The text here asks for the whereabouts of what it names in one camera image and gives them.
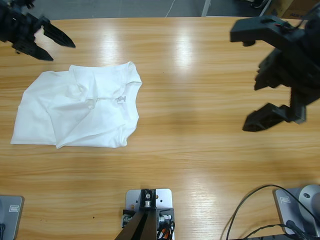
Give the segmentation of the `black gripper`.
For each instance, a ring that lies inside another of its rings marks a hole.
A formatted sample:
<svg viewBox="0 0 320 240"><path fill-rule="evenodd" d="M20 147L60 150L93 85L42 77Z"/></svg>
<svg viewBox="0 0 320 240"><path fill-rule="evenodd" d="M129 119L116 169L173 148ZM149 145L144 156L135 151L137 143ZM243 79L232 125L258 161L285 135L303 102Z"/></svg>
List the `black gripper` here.
<svg viewBox="0 0 320 240"><path fill-rule="evenodd" d="M51 55L35 43L35 33L43 28L43 34L60 46L76 48L72 39L51 24L44 16L37 18L23 8L34 7L32 0L2 0L0 2L0 41L12 43L18 53L24 53L42 61L53 61Z"/></svg>
<svg viewBox="0 0 320 240"><path fill-rule="evenodd" d="M230 31L230 41L245 47L264 41L274 47L258 66L255 91L280 85L291 89L289 106L267 103L246 117L242 130L259 132L283 121L305 122L307 106L320 98L320 14L311 14L304 28L276 16L240 19Z"/></svg>

